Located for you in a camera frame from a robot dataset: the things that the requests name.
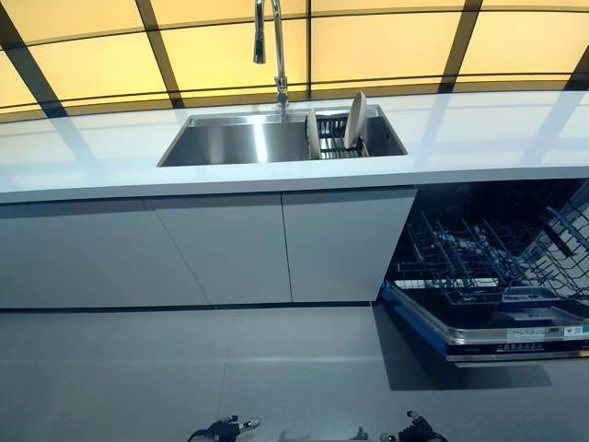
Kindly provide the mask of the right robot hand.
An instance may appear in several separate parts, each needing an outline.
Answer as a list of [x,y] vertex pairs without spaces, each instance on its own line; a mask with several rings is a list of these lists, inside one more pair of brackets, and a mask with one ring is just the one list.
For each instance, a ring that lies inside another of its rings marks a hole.
[[380,435],[380,441],[400,441],[400,442],[429,442],[429,441],[446,441],[447,438],[433,430],[430,423],[419,413],[407,411],[406,415],[410,418],[410,425],[398,433],[383,433]]

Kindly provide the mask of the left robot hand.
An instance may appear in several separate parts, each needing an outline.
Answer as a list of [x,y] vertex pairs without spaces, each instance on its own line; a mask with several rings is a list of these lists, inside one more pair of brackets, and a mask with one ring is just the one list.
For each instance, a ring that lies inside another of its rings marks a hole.
[[194,431],[187,441],[235,442],[242,434],[258,428],[261,422],[262,420],[259,417],[240,421],[237,415],[231,414],[213,422],[207,428]]

